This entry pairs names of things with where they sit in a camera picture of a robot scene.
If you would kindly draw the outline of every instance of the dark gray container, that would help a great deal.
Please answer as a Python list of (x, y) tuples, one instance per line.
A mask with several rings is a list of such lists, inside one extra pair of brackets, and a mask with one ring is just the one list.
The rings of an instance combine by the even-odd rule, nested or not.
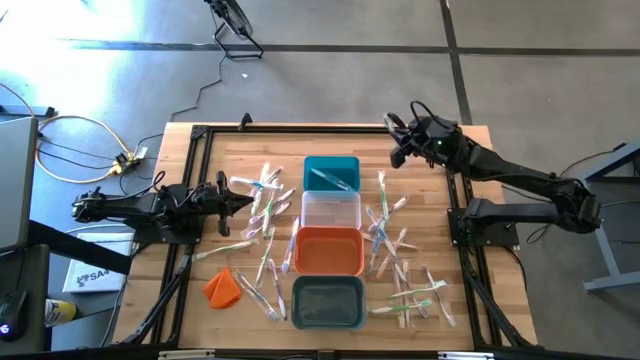
[(366, 317), (364, 284), (355, 276), (300, 276), (291, 321), (299, 330), (358, 330)]

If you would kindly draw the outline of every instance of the clear plastic container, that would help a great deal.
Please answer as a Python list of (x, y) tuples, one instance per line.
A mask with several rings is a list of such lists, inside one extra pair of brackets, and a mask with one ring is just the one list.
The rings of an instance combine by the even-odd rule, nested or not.
[(305, 191), (302, 226), (346, 226), (360, 229), (360, 194), (352, 191)]

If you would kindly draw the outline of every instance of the concrete floor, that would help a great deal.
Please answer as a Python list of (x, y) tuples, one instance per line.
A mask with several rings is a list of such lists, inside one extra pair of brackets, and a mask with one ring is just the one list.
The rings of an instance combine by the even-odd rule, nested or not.
[[(447, 45), (437, 0), (239, 3), (256, 39), (265, 44)], [(449, 3), (459, 46), (640, 48), (640, 2), (633, 0)], [(221, 53), (71, 50), (70, 43), (52, 39), (210, 43), (212, 31), (209, 11), (198, 0), (15, 2), (0, 23), (3, 48), (10, 50), (0, 59), (0, 81), (31, 103), (99, 118), (133, 147), (138, 139), (162, 132), (172, 112), (193, 105), (198, 89), (217, 78)], [(473, 123), (490, 126), (495, 148), (509, 160), (559, 172), (575, 160), (640, 137), (640, 57), (465, 55), (460, 60)], [(176, 121), (239, 121), (250, 112), (256, 121), (377, 123), (385, 111), (408, 117), (413, 99), (443, 117), (460, 118), (446, 54), (271, 52), (262, 61), (226, 61), (222, 69), (223, 83), (203, 91), (199, 108)], [(0, 102), (7, 99), (0, 93)], [(78, 124), (61, 122), (45, 133), (94, 153), (119, 150), (106, 133)], [(75, 155), (78, 161), (91, 161)], [(100, 174), (46, 160), (70, 177)], [(153, 169), (153, 164), (145, 166), (148, 172)], [(100, 185), (105, 192), (119, 192), (114, 179)], [(145, 181), (132, 176), (125, 185), (137, 189)], [(32, 218), (61, 230), (75, 227), (69, 204), (90, 188), (61, 183), (36, 169)], [(506, 197), (522, 201), (513, 194)], [(625, 211), (640, 208), (626, 206)], [(521, 239), (533, 228), (519, 227)], [(621, 267), (640, 270), (640, 246), (614, 248)], [(554, 229), (543, 241), (523, 245), (520, 254), (541, 345), (638, 356), (640, 286), (599, 295), (583, 291), (583, 280), (606, 275), (595, 237)], [(52, 291), (61, 288), (67, 263), (53, 257)], [(89, 295), (76, 301), (108, 304), (113, 298)], [(107, 320), (102, 313), (56, 328), (54, 348), (97, 345)], [(69, 331), (82, 335), (63, 336)]]

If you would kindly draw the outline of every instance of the teal container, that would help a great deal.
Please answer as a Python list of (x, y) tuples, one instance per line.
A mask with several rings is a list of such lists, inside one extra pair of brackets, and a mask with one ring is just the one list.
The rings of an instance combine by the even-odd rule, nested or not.
[(364, 284), (355, 276), (300, 276), (291, 321), (299, 330), (358, 330), (366, 317)]
[(304, 190), (340, 191), (339, 187), (311, 172), (329, 173), (360, 191), (360, 160), (355, 156), (307, 156), (304, 159)]

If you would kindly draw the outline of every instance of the orange container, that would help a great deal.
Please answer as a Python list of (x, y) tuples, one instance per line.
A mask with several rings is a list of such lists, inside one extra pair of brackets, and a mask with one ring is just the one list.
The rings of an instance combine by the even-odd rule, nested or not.
[(296, 236), (294, 264), (300, 274), (360, 275), (364, 239), (351, 227), (303, 227)]

